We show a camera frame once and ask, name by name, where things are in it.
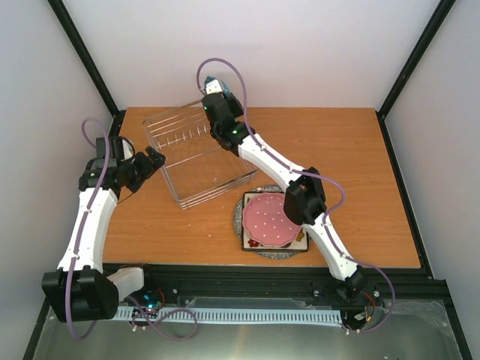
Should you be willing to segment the chrome wire dish rack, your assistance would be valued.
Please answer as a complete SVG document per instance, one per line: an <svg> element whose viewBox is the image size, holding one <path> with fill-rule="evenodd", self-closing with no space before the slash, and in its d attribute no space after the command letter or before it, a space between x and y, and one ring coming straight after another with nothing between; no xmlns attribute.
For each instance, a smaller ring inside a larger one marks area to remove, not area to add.
<svg viewBox="0 0 480 360"><path fill-rule="evenodd" d="M247 184L257 173L211 137L200 100L150 116L142 126L150 146L166 157L163 177L182 209Z"/></svg>

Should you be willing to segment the pink polka dot plate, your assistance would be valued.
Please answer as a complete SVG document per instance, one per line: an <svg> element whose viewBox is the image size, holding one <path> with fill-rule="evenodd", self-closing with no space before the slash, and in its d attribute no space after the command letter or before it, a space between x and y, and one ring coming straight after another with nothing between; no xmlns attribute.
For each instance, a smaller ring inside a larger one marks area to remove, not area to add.
<svg viewBox="0 0 480 360"><path fill-rule="evenodd" d="M284 212L285 194L248 193L241 213L241 225L249 248L283 248L297 240L302 227Z"/></svg>

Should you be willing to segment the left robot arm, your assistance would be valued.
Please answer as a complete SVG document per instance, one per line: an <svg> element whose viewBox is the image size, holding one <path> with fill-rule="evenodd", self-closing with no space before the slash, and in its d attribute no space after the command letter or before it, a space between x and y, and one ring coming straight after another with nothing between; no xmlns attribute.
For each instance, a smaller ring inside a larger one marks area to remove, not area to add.
<svg viewBox="0 0 480 360"><path fill-rule="evenodd" d="M79 210L67 250L56 271L43 275L41 287L63 323L110 320L129 295L151 300L156 283L141 267L103 270L104 244L122 188L136 193L165 163L151 146L144 152L97 150L79 178Z"/></svg>

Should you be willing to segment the blue polka dot plate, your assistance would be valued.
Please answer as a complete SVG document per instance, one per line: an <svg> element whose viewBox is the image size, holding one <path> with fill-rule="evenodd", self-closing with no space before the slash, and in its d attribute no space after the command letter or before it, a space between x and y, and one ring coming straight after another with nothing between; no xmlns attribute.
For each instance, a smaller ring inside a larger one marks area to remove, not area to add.
<svg viewBox="0 0 480 360"><path fill-rule="evenodd" d="M230 89L228 88L227 84L215 77L207 76L205 78L204 86L206 95L214 93L224 93L228 95L230 93Z"/></svg>

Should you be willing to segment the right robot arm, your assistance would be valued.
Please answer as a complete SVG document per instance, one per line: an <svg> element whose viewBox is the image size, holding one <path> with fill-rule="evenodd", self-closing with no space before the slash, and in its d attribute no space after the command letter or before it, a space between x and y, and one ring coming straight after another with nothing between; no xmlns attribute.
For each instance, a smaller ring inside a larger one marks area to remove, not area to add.
<svg viewBox="0 0 480 360"><path fill-rule="evenodd" d="M342 284L338 296L351 302L365 288L367 275L354 261L337 234L326 206L324 178L310 167L304 169L275 151L263 138L238 121L247 113L238 99L223 92L207 94L202 105L210 123L210 134L219 145L262 170L285 194L283 211L300 225L324 256L331 276Z"/></svg>

